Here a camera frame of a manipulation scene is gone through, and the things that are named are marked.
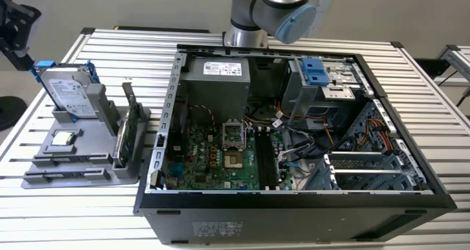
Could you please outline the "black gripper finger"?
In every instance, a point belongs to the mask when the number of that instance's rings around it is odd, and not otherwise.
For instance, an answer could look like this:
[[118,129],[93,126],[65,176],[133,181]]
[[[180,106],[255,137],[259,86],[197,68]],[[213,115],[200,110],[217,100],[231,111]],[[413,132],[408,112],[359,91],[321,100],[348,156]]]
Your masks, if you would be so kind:
[[16,36],[10,41],[2,39],[2,54],[16,70],[29,70],[33,60],[28,55],[28,40],[40,11],[22,4],[8,4],[9,24],[16,28]]

